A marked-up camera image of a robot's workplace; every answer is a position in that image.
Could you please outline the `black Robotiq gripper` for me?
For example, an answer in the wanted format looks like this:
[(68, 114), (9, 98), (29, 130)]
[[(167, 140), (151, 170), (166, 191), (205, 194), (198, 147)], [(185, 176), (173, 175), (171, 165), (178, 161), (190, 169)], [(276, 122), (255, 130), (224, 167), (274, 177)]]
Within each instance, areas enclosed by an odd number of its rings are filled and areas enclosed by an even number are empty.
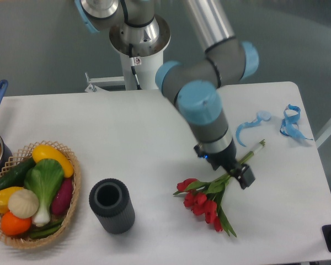
[(200, 142), (194, 146), (194, 151), (199, 158), (205, 159), (214, 170), (223, 167), (238, 181), (242, 189), (248, 188), (254, 181), (255, 176), (248, 164), (240, 164), (236, 159), (237, 149), (231, 139), (219, 139), (214, 142)]

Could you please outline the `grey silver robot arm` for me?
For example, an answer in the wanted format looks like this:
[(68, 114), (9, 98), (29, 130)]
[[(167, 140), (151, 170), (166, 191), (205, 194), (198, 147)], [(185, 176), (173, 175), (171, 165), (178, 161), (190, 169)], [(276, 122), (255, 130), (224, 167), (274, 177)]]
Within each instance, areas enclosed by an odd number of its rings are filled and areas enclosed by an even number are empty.
[(221, 3), (183, 3), (205, 54), (192, 66), (164, 62), (170, 28), (155, 13), (154, 1), (76, 1), (75, 5), (91, 32), (109, 31), (120, 55), (125, 88), (160, 90), (189, 124), (197, 140), (197, 155), (214, 169), (224, 168), (242, 188), (249, 187), (254, 174), (236, 159), (217, 89), (252, 75), (259, 56), (253, 44), (237, 40)]

